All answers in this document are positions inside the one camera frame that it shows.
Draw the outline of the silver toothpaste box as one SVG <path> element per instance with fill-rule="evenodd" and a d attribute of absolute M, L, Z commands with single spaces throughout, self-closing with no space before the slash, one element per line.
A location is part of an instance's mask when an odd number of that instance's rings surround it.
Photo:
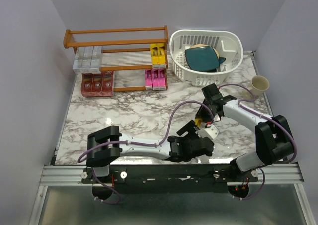
<path fill-rule="evenodd" d="M 90 63 L 90 72 L 95 74 L 100 73 L 100 65 L 102 63 L 102 47 L 94 46 L 92 51 L 91 63 Z"/>
<path fill-rule="evenodd" d="M 85 47 L 78 47 L 75 51 L 75 58 L 73 62 L 73 71 L 76 74 L 81 73 L 82 62 L 84 59 L 84 50 Z"/>
<path fill-rule="evenodd" d="M 85 47 L 83 53 L 83 60 L 81 65 L 82 73 L 87 73 L 90 70 L 90 64 L 92 59 L 93 46 Z"/>

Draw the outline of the red 3D toothpaste box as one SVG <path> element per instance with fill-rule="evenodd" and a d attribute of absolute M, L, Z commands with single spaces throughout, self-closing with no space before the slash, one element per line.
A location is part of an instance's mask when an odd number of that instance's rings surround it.
<path fill-rule="evenodd" d="M 91 93 L 93 97 L 97 97 L 100 95 L 102 91 L 102 79 L 103 79 L 103 74 L 93 75 L 92 89 L 91 89 Z"/>
<path fill-rule="evenodd" d="M 101 94 L 104 97 L 113 95 L 114 71 L 106 71 L 103 74 Z"/>
<path fill-rule="evenodd" d="M 91 97 L 93 74 L 82 74 L 81 94 L 83 97 Z"/>

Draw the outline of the large pink toothpaste box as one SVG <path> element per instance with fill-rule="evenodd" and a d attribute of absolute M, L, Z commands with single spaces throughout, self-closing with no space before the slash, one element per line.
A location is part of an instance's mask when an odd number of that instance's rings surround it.
<path fill-rule="evenodd" d="M 145 89 L 146 90 L 152 90 L 152 70 L 147 69 L 145 70 Z"/>

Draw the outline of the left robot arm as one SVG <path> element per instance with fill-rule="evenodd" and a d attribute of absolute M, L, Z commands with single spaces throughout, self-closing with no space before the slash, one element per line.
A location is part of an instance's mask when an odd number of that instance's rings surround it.
<path fill-rule="evenodd" d="M 94 168 L 93 177 L 100 183 L 110 178 L 107 168 L 120 157 L 151 157 L 162 161 L 189 162 L 205 155 L 211 157 L 213 140 L 219 134 L 214 125 L 199 129 L 193 120 L 183 126 L 177 136 L 168 136 L 162 144 L 154 139 L 134 140 L 123 134 L 118 126 L 109 126 L 88 135 L 83 158 L 87 167 Z"/>

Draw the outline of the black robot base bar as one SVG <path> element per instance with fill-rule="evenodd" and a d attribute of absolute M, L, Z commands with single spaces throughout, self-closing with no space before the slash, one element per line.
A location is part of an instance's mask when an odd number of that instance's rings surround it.
<path fill-rule="evenodd" d="M 175 165 L 111 165 L 104 173 L 83 170 L 83 184 L 94 185 L 94 195 L 107 198 L 110 192 L 98 181 L 113 187 L 120 194 L 146 193 L 228 193 L 247 195 L 247 187 L 258 181 L 256 171 L 234 175 L 228 164 Z"/>

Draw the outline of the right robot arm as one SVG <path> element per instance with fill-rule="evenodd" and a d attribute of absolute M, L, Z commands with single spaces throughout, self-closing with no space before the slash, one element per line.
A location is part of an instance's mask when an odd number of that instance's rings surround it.
<path fill-rule="evenodd" d="M 297 152 L 296 143 L 286 118 L 270 117 L 242 104 L 233 96 L 204 96 L 203 105 L 197 116 L 207 122 L 209 111 L 219 117 L 228 117 L 255 133 L 255 150 L 230 162 L 229 177 L 240 181 L 250 170 L 272 165 Z"/>

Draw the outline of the yellow toothpaste box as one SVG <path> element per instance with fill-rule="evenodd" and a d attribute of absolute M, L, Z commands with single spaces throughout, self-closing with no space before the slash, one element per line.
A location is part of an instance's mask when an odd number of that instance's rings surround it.
<path fill-rule="evenodd" d="M 166 57 L 164 43 L 157 44 L 158 61 L 160 68 L 166 68 Z"/>
<path fill-rule="evenodd" d="M 153 69 L 159 68 L 158 48 L 156 43 L 150 44 L 150 53 L 151 53 L 151 60 L 152 60 L 152 68 Z"/>
<path fill-rule="evenodd" d="M 206 123 L 206 120 L 205 120 L 205 117 L 206 117 L 206 113 L 203 112 L 203 111 L 198 111 L 195 115 L 195 125 L 200 128 L 201 124 L 202 123 Z"/>

